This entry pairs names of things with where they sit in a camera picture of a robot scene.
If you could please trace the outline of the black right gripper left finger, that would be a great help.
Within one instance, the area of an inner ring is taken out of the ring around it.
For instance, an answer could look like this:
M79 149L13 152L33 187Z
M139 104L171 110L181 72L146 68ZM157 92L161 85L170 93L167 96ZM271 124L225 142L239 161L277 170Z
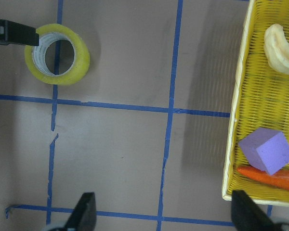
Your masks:
M94 192L82 194L73 212L64 224L46 225L43 231L93 231L97 223Z

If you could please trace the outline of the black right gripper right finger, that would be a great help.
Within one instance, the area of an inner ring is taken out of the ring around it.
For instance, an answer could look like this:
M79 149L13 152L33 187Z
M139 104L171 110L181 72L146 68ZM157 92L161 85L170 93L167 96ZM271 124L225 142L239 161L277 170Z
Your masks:
M289 223L274 223L243 190L234 190L231 221L237 231L289 231Z

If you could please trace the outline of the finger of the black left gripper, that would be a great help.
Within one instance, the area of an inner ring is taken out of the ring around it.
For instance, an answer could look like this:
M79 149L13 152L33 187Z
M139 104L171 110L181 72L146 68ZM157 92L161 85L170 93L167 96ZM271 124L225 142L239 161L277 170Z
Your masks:
M0 19L0 45L39 46L39 34L34 27Z

